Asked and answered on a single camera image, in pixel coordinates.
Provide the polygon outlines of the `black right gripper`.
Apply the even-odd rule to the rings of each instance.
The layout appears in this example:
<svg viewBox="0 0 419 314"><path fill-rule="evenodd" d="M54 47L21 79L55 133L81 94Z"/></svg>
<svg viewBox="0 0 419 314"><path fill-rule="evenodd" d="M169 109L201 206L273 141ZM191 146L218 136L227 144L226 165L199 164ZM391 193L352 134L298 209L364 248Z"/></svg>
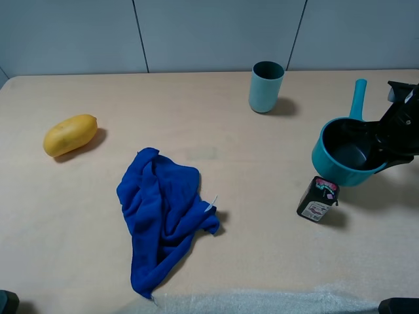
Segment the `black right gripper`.
<svg viewBox="0 0 419 314"><path fill-rule="evenodd" d="M409 164L418 154L418 84L388 81L392 103L378 122L364 122L362 170Z"/></svg>

